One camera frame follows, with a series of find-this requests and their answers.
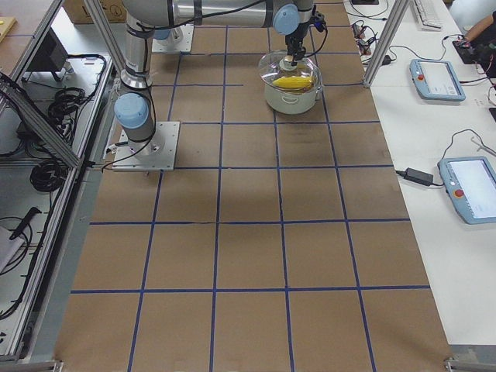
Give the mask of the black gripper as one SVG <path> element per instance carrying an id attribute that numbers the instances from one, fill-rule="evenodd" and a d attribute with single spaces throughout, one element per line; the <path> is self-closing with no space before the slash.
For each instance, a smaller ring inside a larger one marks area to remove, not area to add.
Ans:
<path id="1" fill-rule="evenodd" d="M 307 35 L 307 27 L 299 26 L 293 33 L 286 35 L 285 43 L 287 47 L 286 61 L 289 64 L 296 65 L 305 57 L 306 48 L 304 47 L 304 38 Z"/>

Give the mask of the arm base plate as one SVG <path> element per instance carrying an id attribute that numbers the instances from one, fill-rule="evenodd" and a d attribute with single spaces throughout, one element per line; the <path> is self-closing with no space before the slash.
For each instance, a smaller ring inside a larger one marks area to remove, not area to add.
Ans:
<path id="1" fill-rule="evenodd" d="M 172 171 L 175 165 L 177 142 L 180 132 L 179 122 L 158 122 L 152 140 L 142 150 L 145 143 L 129 141 L 121 130 L 120 140 L 127 142 L 117 148 L 114 171 Z"/>
<path id="2" fill-rule="evenodd" d="M 153 35 L 152 53 L 190 53 L 195 27 L 187 24 L 174 29 L 156 30 Z"/>

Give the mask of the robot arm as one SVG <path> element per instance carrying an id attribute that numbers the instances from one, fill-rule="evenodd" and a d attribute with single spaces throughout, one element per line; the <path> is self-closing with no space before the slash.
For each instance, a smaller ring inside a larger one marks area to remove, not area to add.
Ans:
<path id="1" fill-rule="evenodd" d="M 310 1 L 126 1 L 121 80 L 139 109 L 181 123 L 179 167 L 271 167 L 273 125 L 322 115 L 304 40 Z"/>

